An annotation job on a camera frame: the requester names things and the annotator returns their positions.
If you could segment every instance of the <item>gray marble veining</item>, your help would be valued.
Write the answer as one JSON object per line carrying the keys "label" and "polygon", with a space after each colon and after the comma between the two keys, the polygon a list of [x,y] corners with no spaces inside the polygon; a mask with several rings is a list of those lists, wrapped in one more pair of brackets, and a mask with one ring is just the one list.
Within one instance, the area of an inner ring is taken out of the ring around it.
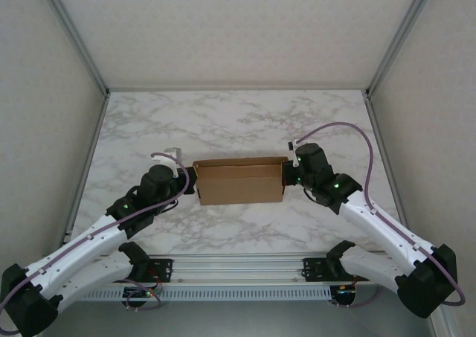
{"label": "gray marble veining", "polygon": [[[208,158],[289,155],[287,143],[330,121],[350,121],[376,151],[370,193],[396,217],[382,160],[358,91],[239,91],[113,93],[86,182],[73,236],[138,184],[153,165],[149,154],[181,147],[183,162]],[[363,184],[368,151],[350,128],[331,128],[309,141],[326,151],[336,172]],[[283,202],[205,206],[197,196],[155,218],[134,240],[149,254],[327,251],[341,240],[379,249],[331,210],[287,187]]]}

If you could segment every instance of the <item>white wall panel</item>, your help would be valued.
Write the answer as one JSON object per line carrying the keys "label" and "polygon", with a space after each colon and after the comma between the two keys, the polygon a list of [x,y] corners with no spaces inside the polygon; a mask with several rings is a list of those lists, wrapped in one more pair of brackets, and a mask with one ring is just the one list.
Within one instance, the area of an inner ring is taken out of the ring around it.
{"label": "white wall panel", "polygon": [[411,227],[457,254],[476,336],[476,0],[429,0],[374,97]]}
{"label": "white wall panel", "polygon": [[45,0],[0,0],[0,272],[60,242],[102,98]]}
{"label": "white wall panel", "polygon": [[412,0],[63,0],[109,87],[364,88]]}

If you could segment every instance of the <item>open cardboard box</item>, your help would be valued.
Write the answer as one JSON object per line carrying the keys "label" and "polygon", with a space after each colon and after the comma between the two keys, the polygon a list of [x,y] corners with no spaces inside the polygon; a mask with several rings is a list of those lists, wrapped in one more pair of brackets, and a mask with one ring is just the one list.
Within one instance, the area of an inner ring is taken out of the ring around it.
{"label": "open cardboard box", "polygon": [[201,205],[282,202],[287,157],[226,158],[193,162]]}

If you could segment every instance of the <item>brown cardboard box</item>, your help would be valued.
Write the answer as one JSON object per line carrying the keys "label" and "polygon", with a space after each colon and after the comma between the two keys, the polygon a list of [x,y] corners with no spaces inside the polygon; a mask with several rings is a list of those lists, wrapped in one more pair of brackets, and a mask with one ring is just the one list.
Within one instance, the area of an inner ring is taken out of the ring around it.
{"label": "brown cardboard box", "polygon": [[201,205],[283,201],[281,164],[287,157],[195,161]]}

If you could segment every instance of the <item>marble surface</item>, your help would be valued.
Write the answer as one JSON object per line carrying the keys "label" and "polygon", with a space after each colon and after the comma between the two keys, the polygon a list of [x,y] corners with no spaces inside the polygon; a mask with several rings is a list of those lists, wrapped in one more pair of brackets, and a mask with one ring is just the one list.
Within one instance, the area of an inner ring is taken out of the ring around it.
{"label": "marble surface", "polygon": [[[113,93],[86,182],[73,236],[138,184],[149,154],[181,147],[183,162],[287,155],[288,141],[330,121],[350,121],[371,137],[376,162],[370,193],[396,216],[364,101],[358,91]],[[309,141],[322,146],[336,172],[363,184],[368,151],[350,128],[329,128]],[[205,206],[184,196],[133,240],[149,254],[328,251],[343,239],[370,250],[372,240],[331,210],[287,187],[281,203]]]}

